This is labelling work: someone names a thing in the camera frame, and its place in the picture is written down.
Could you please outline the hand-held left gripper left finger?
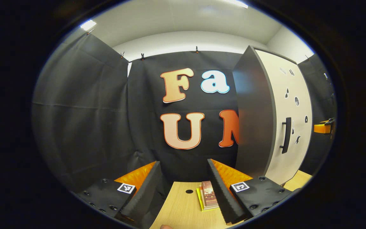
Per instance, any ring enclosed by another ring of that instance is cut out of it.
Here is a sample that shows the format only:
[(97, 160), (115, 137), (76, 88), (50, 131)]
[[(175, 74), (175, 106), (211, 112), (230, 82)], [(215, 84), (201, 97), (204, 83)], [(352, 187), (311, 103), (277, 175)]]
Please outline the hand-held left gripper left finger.
[(154, 161), (116, 180), (103, 178), (77, 197), (111, 218), (138, 223), (149, 210), (161, 180), (161, 163)]

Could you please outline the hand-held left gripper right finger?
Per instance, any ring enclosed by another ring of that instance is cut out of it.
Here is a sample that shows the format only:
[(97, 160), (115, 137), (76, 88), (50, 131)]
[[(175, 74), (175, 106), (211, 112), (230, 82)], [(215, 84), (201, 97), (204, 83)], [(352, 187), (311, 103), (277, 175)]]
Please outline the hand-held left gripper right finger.
[(208, 180), (228, 225), (263, 214), (294, 194), (266, 176), (251, 178), (211, 158), (207, 162)]

